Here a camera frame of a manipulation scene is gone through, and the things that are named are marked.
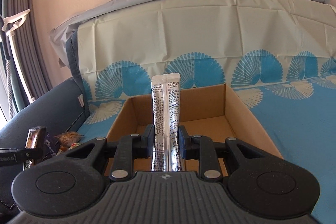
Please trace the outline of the silver stick sachet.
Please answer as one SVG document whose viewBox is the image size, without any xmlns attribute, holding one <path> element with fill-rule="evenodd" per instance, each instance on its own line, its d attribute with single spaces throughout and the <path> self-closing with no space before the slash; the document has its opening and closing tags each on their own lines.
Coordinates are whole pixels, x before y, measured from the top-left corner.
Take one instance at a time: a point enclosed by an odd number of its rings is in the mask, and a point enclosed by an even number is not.
<svg viewBox="0 0 336 224">
<path fill-rule="evenodd" d="M 151 78 L 153 102 L 154 144 L 151 170 L 180 172 L 185 170 L 179 145 L 180 120 L 179 73 L 157 75 Z"/>
</svg>

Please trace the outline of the black biscuit packet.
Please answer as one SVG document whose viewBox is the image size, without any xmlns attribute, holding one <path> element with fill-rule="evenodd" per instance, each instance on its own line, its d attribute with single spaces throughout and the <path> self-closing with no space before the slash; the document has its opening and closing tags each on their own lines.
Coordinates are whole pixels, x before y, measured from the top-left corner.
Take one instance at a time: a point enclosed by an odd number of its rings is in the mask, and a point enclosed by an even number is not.
<svg viewBox="0 0 336 224">
<path fill-rule="evenodd" d="M 23 170 L 29 169 L 40 163 L 44 154 L 44 142 L 47 129 L 42 126 L 30 128 L 27 134 L 23 162 Z"/>
</svg>

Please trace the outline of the white rice cracker packet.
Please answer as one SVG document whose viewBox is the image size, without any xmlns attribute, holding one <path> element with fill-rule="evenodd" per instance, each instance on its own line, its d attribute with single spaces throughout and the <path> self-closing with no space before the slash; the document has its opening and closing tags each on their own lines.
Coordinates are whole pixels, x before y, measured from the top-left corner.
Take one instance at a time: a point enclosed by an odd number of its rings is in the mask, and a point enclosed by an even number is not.
<svg viewBox="0 0 336 224">
<path fill-rule="evenodd" d="M 61 153 L 64 153 L 64 152 L 68 151 L 69 149 L 74 149 L 74 148 L 78 147 L 79 145 L 81 145 L 81 143 L 73 143 L 69 147 L 61 145 L 58 152 L 57 152 L 57 155 L 60 155 Z"/>
</svg>

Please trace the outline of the brown cookie packet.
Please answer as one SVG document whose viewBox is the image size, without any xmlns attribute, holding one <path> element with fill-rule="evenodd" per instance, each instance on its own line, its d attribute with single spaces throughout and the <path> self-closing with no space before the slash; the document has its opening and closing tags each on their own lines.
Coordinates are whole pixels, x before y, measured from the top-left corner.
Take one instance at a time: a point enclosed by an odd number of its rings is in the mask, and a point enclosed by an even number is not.
<svg viewBox="0 0 336 224">
<path fill-rule="evenodd" d="M 60 142 L 60 145 L 69 147 L 73 143 L 78 143 L 84 136 L 76 131 L 69 131 L 59 135 L 56 135 L 56 139 Z"/>
</svg>

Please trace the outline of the purple snack packet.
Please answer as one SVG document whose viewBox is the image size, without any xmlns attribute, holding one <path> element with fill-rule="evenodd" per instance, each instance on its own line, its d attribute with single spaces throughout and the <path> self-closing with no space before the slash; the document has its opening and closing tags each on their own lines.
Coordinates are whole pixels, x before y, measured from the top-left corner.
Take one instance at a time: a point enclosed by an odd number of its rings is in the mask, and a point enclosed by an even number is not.
<svg viewBox="0 0 336 224">
<path fill-rule="evenodd" d="M 59 149 L 59 139 L 47 133 L 43 143 L 43 160 L 47 160 L 56 156 Z"/>
</svg>

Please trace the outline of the open cardboard box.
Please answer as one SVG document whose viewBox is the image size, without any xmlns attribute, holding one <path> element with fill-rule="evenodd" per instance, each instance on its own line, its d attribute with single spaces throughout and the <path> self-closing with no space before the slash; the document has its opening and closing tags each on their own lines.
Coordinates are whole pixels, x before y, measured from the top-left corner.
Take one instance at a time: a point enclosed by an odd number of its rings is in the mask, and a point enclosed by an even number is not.
<svg viewBox="0 0 336 224">
<path fill-rule="evenodd" d="M 238 95 L 227 85 L 192 88 L 180 92 L 180 125 L 189 135 L 205 135 L 214 142 L 236 137 L 281 157 L 267 132 Z M 142 134 L 153 121 L 150 94 L 128 98 L 106 138 L 118 141 L 125 135 Z"/>
</svg>

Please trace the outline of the blue fan-pattern sofa cover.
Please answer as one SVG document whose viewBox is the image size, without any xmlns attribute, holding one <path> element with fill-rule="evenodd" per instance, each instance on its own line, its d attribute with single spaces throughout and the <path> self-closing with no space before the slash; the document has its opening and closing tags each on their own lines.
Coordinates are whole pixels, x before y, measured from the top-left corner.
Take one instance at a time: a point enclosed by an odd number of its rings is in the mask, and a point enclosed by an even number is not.
<svg viewBox="0 0 336 224">
<path fill-rule="evenodd" d="M 226 84 L 285 159 L 318 178 L 313 215 L 335 223 L 335 8 L 311 0 L 159 0 L 108 12 L 75 34 L 90 115 L 106 135 L 154 75 L 181 88 Z"/>
</svg>

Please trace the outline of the grey curtain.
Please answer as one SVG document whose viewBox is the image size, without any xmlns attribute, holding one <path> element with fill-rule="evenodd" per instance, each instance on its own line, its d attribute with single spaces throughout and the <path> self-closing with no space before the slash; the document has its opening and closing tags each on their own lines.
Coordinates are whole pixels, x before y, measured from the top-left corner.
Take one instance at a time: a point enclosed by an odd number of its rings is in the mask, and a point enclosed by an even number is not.
<svg viewBox="0 0 336 224">
<path fill-rule="evenodd" d="M 30 13 L 27 16 L 25 23 L 15 31 L 14 38 L 23 74 L 27 79 L 27 84 L 31 94 L 36 100 L 51 90 L 52 85 L 43 60 L 41 46 L 39 44 L 37 27 L 34 18 L 33 0 L 1 0 L 1 16 L 3 18 L 13 16 L 26 9 L 30 9 Z M 6 60 L 2 40 L 1 60 L 5 69 Z M 13 86 L 13 108 L 15 115 L 30 103 L 27 99 L 14 63 L 12 63 L 11 73 L 11 83 Z M 4 86 L 7 93 L 6 69 Z"/>
</svg>

